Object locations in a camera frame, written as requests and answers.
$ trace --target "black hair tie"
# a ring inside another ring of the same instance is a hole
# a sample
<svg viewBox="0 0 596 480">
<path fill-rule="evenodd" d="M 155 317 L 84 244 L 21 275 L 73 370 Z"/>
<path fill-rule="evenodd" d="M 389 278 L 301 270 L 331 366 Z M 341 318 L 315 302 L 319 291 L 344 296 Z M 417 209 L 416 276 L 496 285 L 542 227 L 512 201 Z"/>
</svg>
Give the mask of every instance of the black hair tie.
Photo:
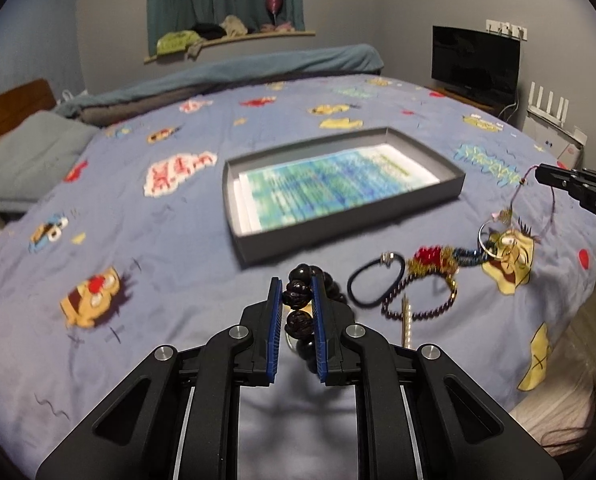
<svg viewBox="0 0 596 480">
<path fill-rule="evenodd" d="M 351 284 L 358 277 L 358 275 L 361 272 L 363 272 L 364 270 L 367 270 L 370 267 L 373 267 L 374 265 L 384 265 L 387 268 L 389 268 L 389 267 L 391 267 L 392 262 L 394 260 L 398 260 L 398 263 L 400 264 L 400 272 L 398 273 L 398 278 L 396 278 L 396 280 L 393 282 L 393 284 L 390 285 L 390 287 L 387 289 L 387 291 L 384 294 L 382 294 L 380 296 L 380 298 L 376 299 L 375 301 L 371 301 L 369 303 L 362 303 L 361 301 L 358 301 L 358 299 L 354 296 L 354 293 L 351 291 Z M 400 283 L 400 280 L 402 280 L 402 277 L 405 275 L 405 266 L 406 266 L 405 258 L 403 258 L 400 254 L 398 254 L 398 253 L 382 253 L 380 255 L 380 258 L 376 258 L 375 260 L 370 261 L 365 266 L 360 267 L 358 270 L 356 270 L 349 277 L 349 279 L 347 280 L 347 295 L 349 296 L 349 299 L 351 301 L 353 301 L 355 304 L 357 304 L 357 306 L 362 306 L 364 308 L 371 308 L 371 307 L 380 305 L 389 296 L 389 294 L 392 292 L 392 290 L 394 290 L 394 288 L 396 288 L 396 286 Z"/>
</svg>

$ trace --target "gray box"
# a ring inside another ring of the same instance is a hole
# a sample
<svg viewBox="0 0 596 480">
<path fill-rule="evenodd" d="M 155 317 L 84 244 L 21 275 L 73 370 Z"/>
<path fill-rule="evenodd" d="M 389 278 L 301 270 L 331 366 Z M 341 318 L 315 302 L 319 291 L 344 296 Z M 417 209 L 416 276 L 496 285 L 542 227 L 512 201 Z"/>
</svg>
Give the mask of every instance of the gray box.
<svg viewBox="0 0 596 480">
<path fill-rule="evenodd" d="M 240 173 L 378 144 L 390 144 L 433 173 L 440 182 L 294 225 L 252 234 L 240 232 L 233 192 L 233 181 L 238 179 Z M 222 196 L 227 221 L 241 260 L 245 264 L 254 264 L 447 202 L 460 195 L 463 182 L 464 172 L 455 164 L 417 140 L 385 127 L 304 140 L 227 160 L 222 173 Z"/>
</svg>

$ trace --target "wall socket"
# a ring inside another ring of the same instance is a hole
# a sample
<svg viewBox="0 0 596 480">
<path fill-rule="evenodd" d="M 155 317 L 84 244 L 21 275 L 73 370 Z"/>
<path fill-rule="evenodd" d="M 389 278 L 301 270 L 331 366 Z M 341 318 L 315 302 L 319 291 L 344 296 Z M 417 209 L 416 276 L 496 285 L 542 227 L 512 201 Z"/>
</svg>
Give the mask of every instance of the wall socket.
<svg viewBox="0 0 596 480">
<path fill-rule="evenodd" d="M 512 25 L 509 22 L 487 20 L 485 22 L 485 30 L 491 34 L 499 34 L 501 36 L 509 36 L 510 38 L 516 38 L 517 40 L 527 41 L 526 27 Z"/>
</svg>

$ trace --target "television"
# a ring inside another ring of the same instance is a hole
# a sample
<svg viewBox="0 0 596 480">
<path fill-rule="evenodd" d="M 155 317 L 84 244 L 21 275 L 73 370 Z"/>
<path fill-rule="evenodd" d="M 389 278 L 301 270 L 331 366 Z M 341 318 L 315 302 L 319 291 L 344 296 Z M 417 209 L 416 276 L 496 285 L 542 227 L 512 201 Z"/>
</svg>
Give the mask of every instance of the television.
<svg viewBox="0 0 596 480">
<path fill-rule="evenodd" d="M 483 104 L 516 100 L 520 40 L 464 28 L 434 27 L 431 77 Z"/>
</svg>

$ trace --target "gray wall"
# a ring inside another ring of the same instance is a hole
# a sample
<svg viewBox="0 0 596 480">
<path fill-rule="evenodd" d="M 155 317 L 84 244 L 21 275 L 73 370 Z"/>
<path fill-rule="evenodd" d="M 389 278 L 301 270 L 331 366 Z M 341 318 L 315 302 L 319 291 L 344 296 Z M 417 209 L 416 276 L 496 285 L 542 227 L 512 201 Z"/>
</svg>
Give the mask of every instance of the gray wall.
<svg viewBox="0 0 596 480">
<path fill-rule="evenodd" d="M 76 0 L 78 46 L 89 92 L 102 92 L 137 81 L 230 57 L 351 43 L 375 43 L 375 0 L 304 0 L 307 29 L 314 38 L 251 40 L 203 50 L 198 61 L 143 64 L 147 55 L 146 0 Z"/>
<path fill-rule="evenodd" d="M 527 27 L 518 126 L 531 81 L 564 95 L 567 126 L 588 135 L 585 164 L 596 169 L 596 12 L 588 0 L 379 0 L 378 7 L 385 73 L 422 85 L 431 83 L 433 25 L 484 30 L 491 19 Z"/>
<path fill-rule="evenodd" d="M 75 0 L 7 0 L 0 10 L 0 94 L 44 78 L 58 98 L 85 87 Z"/>
</svg>

